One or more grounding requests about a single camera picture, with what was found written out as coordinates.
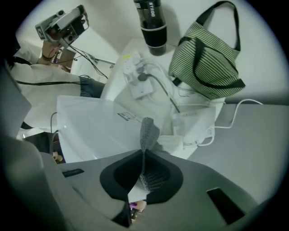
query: striped tote bag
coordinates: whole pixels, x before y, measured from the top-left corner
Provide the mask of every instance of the striped tote bag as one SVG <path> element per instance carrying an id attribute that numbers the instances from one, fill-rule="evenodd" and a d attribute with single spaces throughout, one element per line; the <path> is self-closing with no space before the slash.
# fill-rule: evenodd
<path id="1" fill-rule="evenodd" d="M 213 10 L 224 3 L 234 8 L 237 30 L 234 49 L 203 27 Z M 176 77 L 173 81 L 175 85 L 184 82 L 210 100 L 231 96 L 246 86 L 239 79 L 235 64 L 240 51 L 236 6 L 229 1 L 219 1 L 202 13 L 180 40 L 169 67 L 169 75 Z"/>

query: black thermos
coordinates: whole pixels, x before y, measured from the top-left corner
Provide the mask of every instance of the black thermos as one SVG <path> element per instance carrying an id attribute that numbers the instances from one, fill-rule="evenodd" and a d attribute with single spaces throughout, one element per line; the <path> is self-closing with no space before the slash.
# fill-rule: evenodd
<path id="1" fill-rule="evenodd" d="M 140 15 L 140 27 L 149 51 L 153 55 L 166 52 L 167 24 L 160 0 L 134 0 Z"/>

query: white shirt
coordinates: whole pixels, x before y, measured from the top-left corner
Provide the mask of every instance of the white shirt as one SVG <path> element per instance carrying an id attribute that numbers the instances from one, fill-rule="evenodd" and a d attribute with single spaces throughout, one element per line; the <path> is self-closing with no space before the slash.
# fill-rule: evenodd
<path id="1" fill-rule="evenodd" d="M 79 76 L 67 73 L 60 68 L 35 64 L 38 58 L 27 44 L 20 44 L 21 49 L 15 56 L 25 59 L 33 65 L 15 63 L 11 76 L 18 81 L 27 83 L 79 81 Z M 48 86 L 32 86 L 18 84 L 21 93 L 29 101 L 32 108 L 24 119 L 31 127 L 50 132 L 51 115 L 56 112 L 57 97 L 59 95 L 80 96 L 80 85 L 58 84 Z M 56 115 L 52 120 L 52 132 L 57 129 Z"/>

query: white wall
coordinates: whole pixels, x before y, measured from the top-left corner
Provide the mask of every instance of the white wall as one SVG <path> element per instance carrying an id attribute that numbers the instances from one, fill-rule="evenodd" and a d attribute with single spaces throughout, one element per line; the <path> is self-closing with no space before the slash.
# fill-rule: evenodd
<path id="1" fill-rule="evenodd" d="M 196 18 L 216 0 L 163 0 L 168 24 L 168 43 L 179 39 Z M 233 0 L 239 12 L 242 51 L 237 58 L 239 75 L 246 88 L 228 98 L 237 102 L 254 98 L 264 103 L 289 104 L 288 63 L 278 40 L 261 16 L 245 1 Z M 97 58 L 115 62 L 132 37 L 142 37 L 133 0 L 46 0 L 26 19 L 18 38 L 36 46 L 42 43 L 35 24 L 60 9 L 69 11 L 83 4 L 89 15 L 90 28 L 75 42 L 75 46 Z M 233 11 L 220 7 L 214 13 L 208 30 L 234 46 L 236 35 Z"/>

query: bag handle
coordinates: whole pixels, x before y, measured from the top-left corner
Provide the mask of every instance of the bag handle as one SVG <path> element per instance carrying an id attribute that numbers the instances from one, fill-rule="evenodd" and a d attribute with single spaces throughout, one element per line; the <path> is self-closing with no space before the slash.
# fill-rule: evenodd
<path id="1" fill-rule="evenodd" d="M 234 7 L 234 19 L 235 19 L 236 32 L 237 32 L 237 43 L 236 43 L 236 46 L 234 49 L 237 51 L 241 51 L 241 43 L 240 43 L 240 35 L 239 35 L 239 16 L 238 16 L 237 8 L 232 2 L 230 2 L 230 1 L 217 2 L 215 5 L 211 6 L 204 13 L 202 13 L 198 17 L 196 22 L 199 23 L 201 26 L 203 26 L 205 24 L 205 22 L 207 21 L 207 19 L 209 18 L 209 16 L 212 14 L 213 10 L 224 3 L 229 3 Z"/>
<path id="2" fill-rule="evenodd" d="M 198 63 L 200 62 L 200 59 L 202 57 L 202 54 L 204 52 L 205 49 L 205 44 L 199 39 L 196 38 L 196 53 L 195 53 L 195 58 L 194 58 L 194 62 L 193 62 L 193 73 L 194 76 L 196 78 L 196 80 L 209 88 L 215 88 L 215 89 L 228 89 L 228 88 L 244 88 L 246 85 L 244 84 L 244 82 L 241 79 L 236 80 L 234 83 L 231 83 L 229 85 L 225 85 L 225 86 L 220 86 L 220 85 L 213 85 L 210 83 L 207 83 L 203 80 L 201 80 L 197 75 L 196 75 L 196 68 L 198 66 Z M 236 70 L 236 68 L 233 66 L 233 64 L 231 63 L 231 61 L 229 61 L 225 56 L 224 58 L 230 63 L 230 65 Z"/>

